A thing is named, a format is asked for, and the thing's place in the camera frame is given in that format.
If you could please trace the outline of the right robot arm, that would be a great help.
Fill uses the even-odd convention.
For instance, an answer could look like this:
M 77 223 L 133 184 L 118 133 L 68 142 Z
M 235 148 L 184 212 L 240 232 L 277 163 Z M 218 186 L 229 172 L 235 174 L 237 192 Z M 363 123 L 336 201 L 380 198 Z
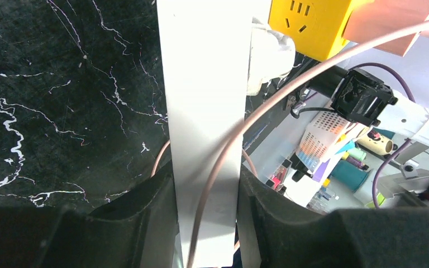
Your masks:
M 429 108 L 360 68 L 333 66 L 307 83 L 344 119 L 400 134 L 429 147 Z

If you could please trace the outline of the pink charger plug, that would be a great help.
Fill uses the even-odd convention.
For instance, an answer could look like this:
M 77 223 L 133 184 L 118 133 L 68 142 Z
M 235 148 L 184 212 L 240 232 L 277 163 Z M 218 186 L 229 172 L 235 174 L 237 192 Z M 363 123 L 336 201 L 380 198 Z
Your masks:
M 378 36 L 429 20 L 429 1 L 373 1 L 353 10 L 343 38 L 362 44 Z M 429 30 L 404 36 L 376 47 L 398 56 L 405 56 L 419 36 L 429 38 Z

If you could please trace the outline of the small white USB power strip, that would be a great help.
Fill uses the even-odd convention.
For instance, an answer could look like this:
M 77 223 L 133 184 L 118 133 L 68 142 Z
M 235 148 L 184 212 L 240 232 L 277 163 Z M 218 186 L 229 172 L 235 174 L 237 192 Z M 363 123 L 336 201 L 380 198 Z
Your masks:
M 183 264 L 230 266 L 241 140 L 215 181 L 208 178 L 244 120 L 252 4 L 157 1 L 156 7 Z

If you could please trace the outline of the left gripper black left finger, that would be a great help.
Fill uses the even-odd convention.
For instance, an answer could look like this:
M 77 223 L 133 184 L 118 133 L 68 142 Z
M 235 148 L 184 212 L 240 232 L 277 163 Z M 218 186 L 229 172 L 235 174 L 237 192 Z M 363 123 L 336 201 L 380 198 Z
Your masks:
M 177 233 L 168 163 L 89 214 L 0 207 L 0 267 L 171 267 Z

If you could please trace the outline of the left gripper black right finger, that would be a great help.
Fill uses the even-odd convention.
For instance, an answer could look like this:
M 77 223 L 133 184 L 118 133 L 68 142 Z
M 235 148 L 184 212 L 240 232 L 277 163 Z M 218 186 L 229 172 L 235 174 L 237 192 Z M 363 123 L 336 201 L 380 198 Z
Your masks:
M 243 167 L 237 227 L 244 267 L 429 267 L 429 207 L 322 215 Z

